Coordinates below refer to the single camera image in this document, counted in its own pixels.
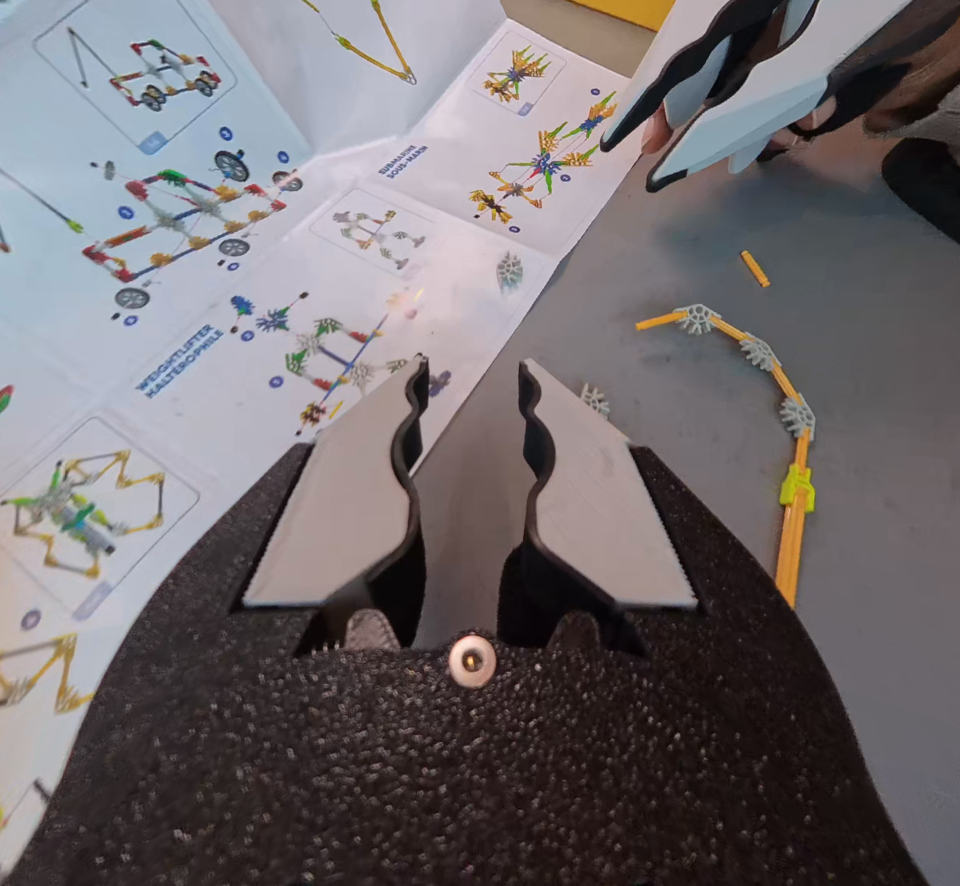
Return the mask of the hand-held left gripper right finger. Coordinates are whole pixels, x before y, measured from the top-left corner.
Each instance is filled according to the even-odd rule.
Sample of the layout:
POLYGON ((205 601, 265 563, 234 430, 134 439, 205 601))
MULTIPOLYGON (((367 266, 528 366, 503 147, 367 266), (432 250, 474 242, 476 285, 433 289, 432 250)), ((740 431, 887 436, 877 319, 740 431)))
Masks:
POLYGON ((638 632, 638 617, 697 618, 629 437, 536 362, 519 364, 518 408, 534 484, 503 567, 503 631, 554 632, 571 613, 599 632, 638 632))

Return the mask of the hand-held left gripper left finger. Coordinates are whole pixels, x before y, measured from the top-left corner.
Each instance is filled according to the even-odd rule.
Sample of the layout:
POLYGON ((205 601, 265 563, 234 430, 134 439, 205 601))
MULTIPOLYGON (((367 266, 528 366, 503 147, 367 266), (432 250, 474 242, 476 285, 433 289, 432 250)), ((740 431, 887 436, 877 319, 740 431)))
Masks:
POLYGON ((313 632, 363 610, 418 629, 426 550, 412 471, 424 452, 428 359, 412 359, 322 431, 271 524, 241 609, 315 609, 313 632))

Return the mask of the person's right forearm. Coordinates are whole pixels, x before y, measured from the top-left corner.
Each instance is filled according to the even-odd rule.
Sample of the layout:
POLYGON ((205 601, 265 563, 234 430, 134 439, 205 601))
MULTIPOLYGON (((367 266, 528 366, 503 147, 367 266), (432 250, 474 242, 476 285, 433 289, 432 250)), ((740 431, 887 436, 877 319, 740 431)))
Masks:
POLYGON ((863 118, 864 130, 871 136, 884 136, 911 126, 935 112, 942 100, 959 84, 959 72, 933 77, 931 68, 905 76, 884 95, 863 118))

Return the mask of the grey desk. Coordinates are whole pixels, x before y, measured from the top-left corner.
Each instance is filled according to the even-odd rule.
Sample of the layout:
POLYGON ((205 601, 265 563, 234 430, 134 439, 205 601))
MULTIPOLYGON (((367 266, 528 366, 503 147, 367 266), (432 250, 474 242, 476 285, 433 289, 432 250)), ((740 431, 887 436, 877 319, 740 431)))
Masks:
POLYGON ((496 624, 533 484, 518 370, 596 386, 767 569, 791 440, 735 343, 635 323, 702 303, 765 340, 817 418, 797 612, 930 884, 958 884, 958 245, 885 187, 860 124, 656 195, 638 160, 422 461, 415 644, 496 624), (771 285, 740 258, 749 251, 771 285))

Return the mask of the printed instruction sheet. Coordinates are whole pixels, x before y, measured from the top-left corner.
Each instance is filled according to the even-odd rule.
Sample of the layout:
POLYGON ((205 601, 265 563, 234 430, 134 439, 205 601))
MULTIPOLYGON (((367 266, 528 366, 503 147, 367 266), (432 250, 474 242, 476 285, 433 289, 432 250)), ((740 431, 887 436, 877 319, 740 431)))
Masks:
POLYGON ((433 446, 625 176, 621 82, 498 0, 2 0, 3 873, 227 508, 412 359, 433 446))

